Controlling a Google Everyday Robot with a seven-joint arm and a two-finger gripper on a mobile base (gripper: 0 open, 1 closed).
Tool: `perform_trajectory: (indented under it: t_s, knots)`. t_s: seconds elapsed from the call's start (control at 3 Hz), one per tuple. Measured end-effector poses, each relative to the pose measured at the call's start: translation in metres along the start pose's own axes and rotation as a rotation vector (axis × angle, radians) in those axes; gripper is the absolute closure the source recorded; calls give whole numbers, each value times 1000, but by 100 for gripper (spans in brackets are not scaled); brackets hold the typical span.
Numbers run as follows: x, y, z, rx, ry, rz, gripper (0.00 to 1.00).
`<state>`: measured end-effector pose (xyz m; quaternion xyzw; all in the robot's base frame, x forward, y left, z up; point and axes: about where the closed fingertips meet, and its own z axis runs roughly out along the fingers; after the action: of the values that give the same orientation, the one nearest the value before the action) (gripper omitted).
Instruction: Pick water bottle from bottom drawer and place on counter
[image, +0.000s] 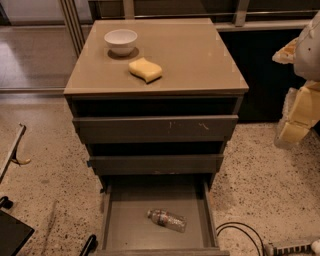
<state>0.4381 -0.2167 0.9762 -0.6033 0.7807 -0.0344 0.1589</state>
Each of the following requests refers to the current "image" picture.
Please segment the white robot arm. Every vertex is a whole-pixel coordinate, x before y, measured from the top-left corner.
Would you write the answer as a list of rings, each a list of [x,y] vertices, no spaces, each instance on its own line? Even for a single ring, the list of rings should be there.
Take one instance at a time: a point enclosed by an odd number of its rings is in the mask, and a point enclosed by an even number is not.
[[[320,11],[272,60],[292,64],[294,73],[306,80],[300,89],[289,89],[277,126],[275,144],[291,147],[320,121]]]

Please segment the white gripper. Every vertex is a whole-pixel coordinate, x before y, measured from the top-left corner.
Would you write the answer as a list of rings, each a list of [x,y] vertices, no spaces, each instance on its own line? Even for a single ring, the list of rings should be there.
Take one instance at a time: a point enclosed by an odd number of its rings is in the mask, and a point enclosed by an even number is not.
[[[280,64],[293,64],[297,41],[298,39],[294,38],[287,43],[272,56],[272,60]],[[284,124],[279,138],[288,143],[298,143],[308,134],[308,128],[313,127],[319,120],[320,82],[307,81],[298,90],[289,112],[289,121],[292,123]]]

